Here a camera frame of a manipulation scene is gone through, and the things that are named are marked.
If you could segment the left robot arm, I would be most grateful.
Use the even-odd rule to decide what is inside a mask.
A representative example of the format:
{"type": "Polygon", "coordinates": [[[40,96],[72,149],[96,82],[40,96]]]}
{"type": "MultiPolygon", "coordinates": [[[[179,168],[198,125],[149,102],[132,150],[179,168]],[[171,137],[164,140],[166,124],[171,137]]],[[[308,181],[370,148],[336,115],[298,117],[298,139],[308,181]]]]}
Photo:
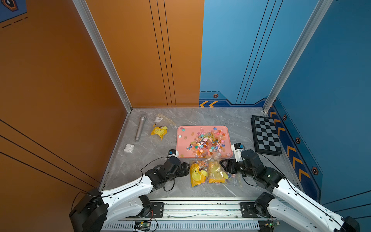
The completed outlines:
{"type": "Polygon", "coordinates": [[[177,177],[186,177],[190,164],[171,156],[132,182],[115,189],[89,191],[71,210],[69,218],[75,232],[99,232],[120,219],[151,215],[148,194],[177,177]]]}

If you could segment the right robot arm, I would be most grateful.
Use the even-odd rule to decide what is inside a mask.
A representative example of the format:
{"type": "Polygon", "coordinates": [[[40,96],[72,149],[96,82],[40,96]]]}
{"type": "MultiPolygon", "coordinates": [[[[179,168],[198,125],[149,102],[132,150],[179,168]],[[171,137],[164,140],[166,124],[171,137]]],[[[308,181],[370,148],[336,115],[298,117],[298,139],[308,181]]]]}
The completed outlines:
{"type": "Polygon", "coordinates": [[[253,212],[261,218],[280,219],[301,232],[359,232],[351,216],[327,209],[294,186],[280,170],[266,167],[253,150],[234,149],[235,157],[220,161],[225,171],[250,177],[264,189],[254,203],[253,212]]]}

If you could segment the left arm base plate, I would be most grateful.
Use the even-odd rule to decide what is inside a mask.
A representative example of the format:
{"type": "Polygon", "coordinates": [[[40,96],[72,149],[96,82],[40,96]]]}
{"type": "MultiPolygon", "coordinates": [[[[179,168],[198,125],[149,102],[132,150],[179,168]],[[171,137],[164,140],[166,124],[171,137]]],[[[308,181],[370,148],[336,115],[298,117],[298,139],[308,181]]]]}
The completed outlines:
{"type": "Polygon", "coordinates": [[[154,202],[145,205],[137,216],[140,218],[163,218],[164,205],[163,202],[154,202]]]}

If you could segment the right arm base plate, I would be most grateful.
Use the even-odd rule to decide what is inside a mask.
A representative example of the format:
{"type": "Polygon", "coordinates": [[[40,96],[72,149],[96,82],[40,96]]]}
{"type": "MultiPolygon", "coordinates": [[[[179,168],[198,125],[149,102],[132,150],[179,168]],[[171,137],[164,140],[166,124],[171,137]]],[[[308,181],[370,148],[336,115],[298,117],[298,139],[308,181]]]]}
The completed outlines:
{"type": "Polygon", "coordinates": [[[241,202],[240,210],[243,218],[274,218],[266,207],[253,202],[241,202]]]}

